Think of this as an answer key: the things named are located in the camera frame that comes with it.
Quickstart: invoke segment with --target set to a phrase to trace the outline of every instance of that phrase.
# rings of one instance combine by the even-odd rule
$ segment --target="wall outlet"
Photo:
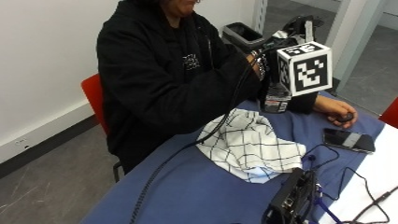
[[[29,140],[26,137],[17,139],[13,143],[17,149],[27,149],[29,148]]]

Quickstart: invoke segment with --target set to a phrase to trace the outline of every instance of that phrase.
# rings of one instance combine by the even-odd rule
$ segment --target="red chair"
[[[103,122],[103,111],[102,111],[102,86],[101,86],[101,81],[99,81],[99,75],[95,74],[91,77],[86,78],[82,83],[81,83],[83,93],[86,100],[90,104],[90,107],[94,111],[94,116],[97,121],[99,122],[105,134],[109,133],[109,129],[106,127],[106,124]],[[121,162],[115,162],[113,165],[113,176],[114,176],[114,181],[119,181],[119,173],[118,173],[118,168],[121,167]]]
[[[378,119],[387,123],[389,126],[398,128],[398,97],[388,105],[388,108]]]

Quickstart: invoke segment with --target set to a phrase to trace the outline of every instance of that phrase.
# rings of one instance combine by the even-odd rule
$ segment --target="baseboard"
[[[398,15],[384,12],[378,24],[388,29],[398,30]]]
[[[89,103],[81,101],[65,113],[38,122],[34,127],[0,143],[0,177],[59,146],[97,124]]]

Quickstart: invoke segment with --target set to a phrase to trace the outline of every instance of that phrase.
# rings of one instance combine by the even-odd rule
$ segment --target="hand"
[[[318,95],[314,100],[312,110],[327,114],[327,120],[335,126],[342,126],[343,128],[348,128],[358,120],[356,110],[346,102],[334,100],[322,95]],[[348,112],[352,114],[352,119],[344,123],[338,122],[336,118],[344,118]]]

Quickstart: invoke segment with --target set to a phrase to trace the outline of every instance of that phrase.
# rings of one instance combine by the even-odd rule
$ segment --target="white box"
[[[331,49],[308,42],[276,51],[279,81],[291,96],[331,88]]]

